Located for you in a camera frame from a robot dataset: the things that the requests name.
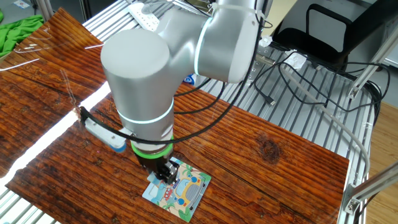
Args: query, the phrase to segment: white power strip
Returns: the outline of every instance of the white power strip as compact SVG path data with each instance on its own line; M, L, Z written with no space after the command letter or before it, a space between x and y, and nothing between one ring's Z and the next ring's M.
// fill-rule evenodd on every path
M130 14L135 18L135 20L142 28L155 31L157 26L159 25L159 20L153 13L143 14L141 12L143 7L144 3L139 2L131 4L127 8L129 9Z

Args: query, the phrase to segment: black chair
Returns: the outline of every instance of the black chair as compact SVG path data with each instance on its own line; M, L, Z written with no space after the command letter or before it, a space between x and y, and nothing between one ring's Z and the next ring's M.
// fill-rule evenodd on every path
M343 50L338 52L330 45L310 35L310 11L316 10L346 25ZM354 22L318 4L307 10L306 32L286 28L273 36L273 40L290 49L314 56L321 61L335 65L347 62L348 54L378 27L398 14L398 0L378 0L364 11Z

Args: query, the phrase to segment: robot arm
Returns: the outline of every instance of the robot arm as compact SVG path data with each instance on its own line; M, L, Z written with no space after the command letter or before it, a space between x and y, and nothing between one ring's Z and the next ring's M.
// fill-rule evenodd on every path
M101 62L123 133L150 141L172 139L173 95L188 74L240 82L257 42L256 3L257 9L263 8L261 0L219 0L212 17L170 10L156 32L134 29L112 36L103 46ZM107 130L93 128L91 119L83 123L117 152L123 151L123 138L105 138ZM131 146L148 172L174 183L178 165L170 161L172 144L132 141Z

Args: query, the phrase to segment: cartoon card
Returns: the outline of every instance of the cartoon card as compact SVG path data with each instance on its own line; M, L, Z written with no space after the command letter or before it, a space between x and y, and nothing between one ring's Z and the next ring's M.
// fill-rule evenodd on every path
M189 222L211 177L174 157L170 160L180 165L175 184L167 185L152 173L147 178L150 184L142 197Z

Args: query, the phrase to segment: wood grain surface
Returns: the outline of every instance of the wood grain surface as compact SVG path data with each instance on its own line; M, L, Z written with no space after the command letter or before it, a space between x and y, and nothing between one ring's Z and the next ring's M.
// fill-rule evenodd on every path
M40 50L21 53L32 44ZM39 58L1 72L0 177L104 83L101 47L87 49L100 44L60 9L0 64ZM214 99L196 91L176 98L174 110ZM227 106L220 101L176 115L175 137L198 131ZM92 112L121 127L111 95ZM175 157L212 176L192 223L336 223L348 160L257 116L234 107L214 128L174 149ZM147 175L132 150L116 154L76 122L7 187L61 223L185 223L141 197Z
M398 161L398 108L382 103L372 131L371 170L373 176ZM398 220L398 184L388 187L368 205L366 223L390 224Z

